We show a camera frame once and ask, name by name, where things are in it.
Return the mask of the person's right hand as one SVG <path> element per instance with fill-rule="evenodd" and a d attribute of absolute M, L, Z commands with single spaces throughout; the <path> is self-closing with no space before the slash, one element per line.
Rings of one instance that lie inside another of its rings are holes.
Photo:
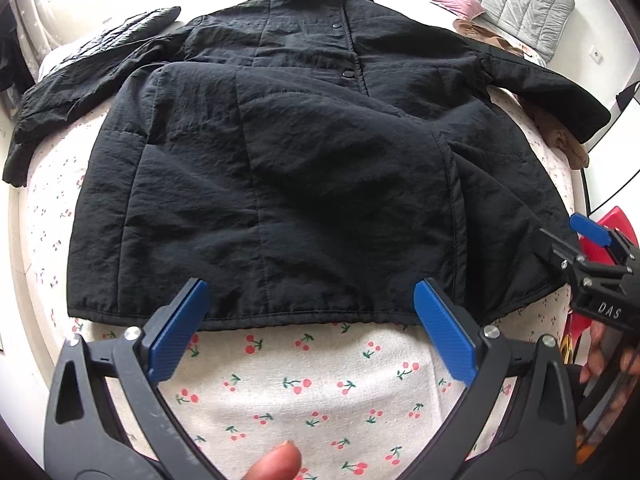
<path fill-rule="evenodd" d="M 587 362 L 582 367 L 579 374 L 579 382 L 585 384 L 592 376 L 600 376 L 608 364 L 608 358 L 604 356 L 602 342 L 608 333 L 608 326 L 598 321 L 593 321 L 590 325 L 590 346 Z M 639 355 L 634 348 L 625 348 L 620 355 L 620 369 L 632 376 L 639 374 Z"/>

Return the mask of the person's left hand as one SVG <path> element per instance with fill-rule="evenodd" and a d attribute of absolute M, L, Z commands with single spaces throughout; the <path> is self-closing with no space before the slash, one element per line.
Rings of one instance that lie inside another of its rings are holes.
<path fill-rule="evenodd" d="M 292 441 L 284 441 L 244 474 L 243 480 L 293 480 L 302 466 L 302 454 Z"/>

